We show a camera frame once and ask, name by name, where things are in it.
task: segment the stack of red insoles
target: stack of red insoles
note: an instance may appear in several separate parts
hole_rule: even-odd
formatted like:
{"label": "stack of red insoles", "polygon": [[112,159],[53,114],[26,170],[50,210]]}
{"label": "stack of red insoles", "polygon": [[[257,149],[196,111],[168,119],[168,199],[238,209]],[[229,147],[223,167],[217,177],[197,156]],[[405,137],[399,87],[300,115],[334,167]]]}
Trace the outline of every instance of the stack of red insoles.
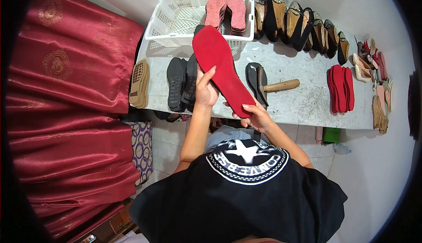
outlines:
{"label": "stack of red insoles", "polygon": [[230,35],[242,36],[245,33],[246,6],[243,0],[208,0],[205,25],[211,25],[221,33],[221,23],[228,8],[231,14]]}
{"label": "stack of red insoles", "polygon": [[331,111],[333,113],[352,111],[355,106],[355,93],[350,68],[333,65],[328,70],[327,82],[330,89]]}
{"label": "stack of red insoles", "polygon": [[224,37],[212,26],[205,26],[193,37],[192,47],[204,73],[217,66],[212,81],[233,111],[240,118],[250,117],[251,113],[244,110],[242,104],[256,103],[236,74],[232,52]]}

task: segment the black t-shirt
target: black t-shirt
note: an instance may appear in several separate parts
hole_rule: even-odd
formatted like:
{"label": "black t-shirt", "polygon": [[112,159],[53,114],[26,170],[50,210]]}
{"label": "black t-shirt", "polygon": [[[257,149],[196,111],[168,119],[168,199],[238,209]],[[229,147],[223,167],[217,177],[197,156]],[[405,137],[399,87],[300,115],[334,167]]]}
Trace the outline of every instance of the black t-shirt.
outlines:
{"label": "black t-shirt", "polygon": [[147,187],[130,215],[151,242],[213,242],[248,235],[326,242],[347,196],[338,184],[254,140],[225,140],[188,169]]}

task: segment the hand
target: hand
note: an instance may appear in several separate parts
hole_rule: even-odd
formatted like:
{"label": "hand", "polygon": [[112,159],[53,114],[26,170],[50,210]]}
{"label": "hand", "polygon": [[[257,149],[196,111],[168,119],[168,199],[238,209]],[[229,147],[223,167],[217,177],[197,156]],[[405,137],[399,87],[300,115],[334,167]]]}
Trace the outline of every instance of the hand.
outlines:
{"label": "hand", "polygon": [[[243,104],[243,108],[246,111],[249,111],[252,113],[252,116],[246,119],[241,119],[240,124],[243,127],[248,127],[248,125],[252,126],[254,129],[259,131],[260,133],[267,133],[276,123],[271,119],[270,115],[267,113],[265,108],[256,100],[254,96],[252,96],[255,100],[255,105],[245,105]],[[227,107],[229,106],[229,103],[224,102],[224,105]],[[232,114],[234,119],[237,119],[239,116],[233,112]]]}
{"label": "hand", "polygon": [[196,77],[196,92],[195,92],[195,105],[203,107],[213,107],[218,99],[218,90],[211,84],[210,79],[215,74],[216,66],[213,66],[205,74],[202,72],[199,65],[197,66],[198,75]]}

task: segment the metal hammer head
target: metal hammer head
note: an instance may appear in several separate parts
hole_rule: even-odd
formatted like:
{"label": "metal hammer head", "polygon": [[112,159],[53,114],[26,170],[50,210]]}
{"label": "metal hammer head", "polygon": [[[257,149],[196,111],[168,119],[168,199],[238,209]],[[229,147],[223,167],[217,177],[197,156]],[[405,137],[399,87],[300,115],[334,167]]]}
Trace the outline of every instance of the metal hammer head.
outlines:
{"label": "metal hammer head", "polygon": [[264,67],[258,66],[256,68],[256,72],[258,74],[258,93],[261,95],[262,100],[264,100],[265,104],[269,106],[267,97],[265,95],[264,87],[262,86],[262,75],[264,73]]}

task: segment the white plastic basket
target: white plastic basket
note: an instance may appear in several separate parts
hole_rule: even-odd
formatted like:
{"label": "white plastic basket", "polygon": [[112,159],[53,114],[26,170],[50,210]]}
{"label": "white plastic basket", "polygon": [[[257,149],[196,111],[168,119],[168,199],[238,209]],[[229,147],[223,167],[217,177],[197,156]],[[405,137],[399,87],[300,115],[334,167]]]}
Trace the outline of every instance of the white plastic basket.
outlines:
{"label": "white plastic basket", "polygon": [[[153,40],[165,47],[192,46],[193,32],[204,24],[208,0],[159,0],[146,28],[145,40]],[[246,30],[243,36],[226,35],[229,26],[223,21],[222,33],[231,50],[243,50],[254,38],[254,0],[243,0],[246,6]]]}

